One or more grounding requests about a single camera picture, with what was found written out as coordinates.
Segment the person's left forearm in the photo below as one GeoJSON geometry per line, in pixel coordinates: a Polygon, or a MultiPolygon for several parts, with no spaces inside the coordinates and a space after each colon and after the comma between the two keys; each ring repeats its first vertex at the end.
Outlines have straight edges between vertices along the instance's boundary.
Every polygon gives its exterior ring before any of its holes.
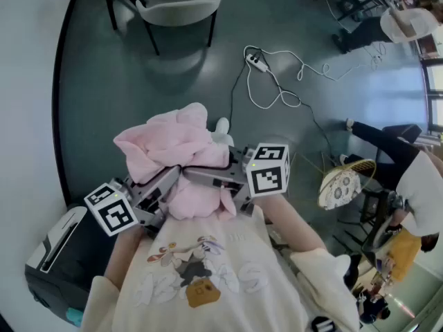
{"type": "Polygon", "coordinates": [[[118,290],[123,286],[132,259],[134,258],[144,236],[145,228],[143,226],[134,226],[120,232],[117,236],[104,277],[106,277],[118,290]]]}

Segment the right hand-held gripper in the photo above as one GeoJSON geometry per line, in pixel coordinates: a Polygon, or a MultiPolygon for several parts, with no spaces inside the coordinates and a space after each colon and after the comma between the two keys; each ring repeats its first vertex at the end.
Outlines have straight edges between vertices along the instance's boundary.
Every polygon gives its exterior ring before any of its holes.
{"type": "Polygon", "coordinates": [[[237,213],[251,215],[253,199],[282,194],[289,183],[289,146],[263,143],[243,150],[230,148],[230,167],[182,168],[182,174],[194,183],[205,186],[229,186],[237,213]]]}

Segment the pink clothes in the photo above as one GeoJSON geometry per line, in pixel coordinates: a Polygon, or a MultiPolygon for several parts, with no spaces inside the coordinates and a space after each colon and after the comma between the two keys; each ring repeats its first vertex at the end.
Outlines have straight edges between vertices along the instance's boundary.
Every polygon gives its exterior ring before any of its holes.
{"type": "MultiPolygon", "coordinates": [[[[212,140],[207,117],[206,107],[195,102],[117,135],[114,143],[126,156],[132,180],[145,184],[163,168],[175,165],[226,167],[230,146],[212,140]]],[[[169,213],[178,220],[216,214],[225,221],[237,214],[228,190],[200,185],[184,176],[172,186],[165,201],[169,213]]]]}

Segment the person's right forearm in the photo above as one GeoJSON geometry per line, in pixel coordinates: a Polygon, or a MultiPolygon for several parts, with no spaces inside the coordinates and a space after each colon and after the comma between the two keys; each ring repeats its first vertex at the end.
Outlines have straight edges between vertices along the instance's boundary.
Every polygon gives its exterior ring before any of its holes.
{"type": "Polygon", "coordinates": [[[293,252],[327,250],[321,237],[283,195],[258,197],[254,204],[262,209],[293,252]]]}

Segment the person's cream printed shirt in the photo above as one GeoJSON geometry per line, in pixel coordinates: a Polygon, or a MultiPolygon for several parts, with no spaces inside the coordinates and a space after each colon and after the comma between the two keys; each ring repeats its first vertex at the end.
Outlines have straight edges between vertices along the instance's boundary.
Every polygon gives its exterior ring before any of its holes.
{"type": "Polygon", "coordinates": [[[81,332],[311,332],[317,317],[359,332],[343,277],[350,264],[317,248],[285,261],[263,215],[169,218],[143,239],[117,288],[93,279],[81,332]]]}

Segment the black and white printer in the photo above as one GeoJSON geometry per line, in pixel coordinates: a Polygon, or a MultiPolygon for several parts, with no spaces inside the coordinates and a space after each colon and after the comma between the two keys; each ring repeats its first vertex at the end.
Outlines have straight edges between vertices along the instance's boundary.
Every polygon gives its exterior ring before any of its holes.
{"type": "Polygon", "coordinates": [[[104,274],[114,243],[87,207],[71,207],[25,264],[34,300],[79,327],[92,280],[104,274]]]}

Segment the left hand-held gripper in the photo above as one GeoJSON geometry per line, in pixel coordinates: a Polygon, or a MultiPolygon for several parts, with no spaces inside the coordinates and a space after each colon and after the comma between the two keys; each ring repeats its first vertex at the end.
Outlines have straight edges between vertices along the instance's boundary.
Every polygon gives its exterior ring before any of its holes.
{"type": "Polygon", "coordinates": [[[159,201],[172,189],[181,174],[179,166],[165,167],[145,184],[131,177],[112,178],[84,198],[101,228],[112,237],[136,225],[156,235],[166,219],[159,201]]]}

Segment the white power strip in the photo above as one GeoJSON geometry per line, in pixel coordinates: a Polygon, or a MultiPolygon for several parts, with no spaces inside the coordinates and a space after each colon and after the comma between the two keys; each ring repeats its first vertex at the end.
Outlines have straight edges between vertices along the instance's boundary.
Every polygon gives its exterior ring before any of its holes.
{"type": "Polygon", "coordinates": [[[256,57],[252,54],[248,54],[246,56],[246,62],[249,66],[255,67],[262,73],[266,73],[269,69],[269,67],[264,62],[262,62],[259,57],[256,57]]]}

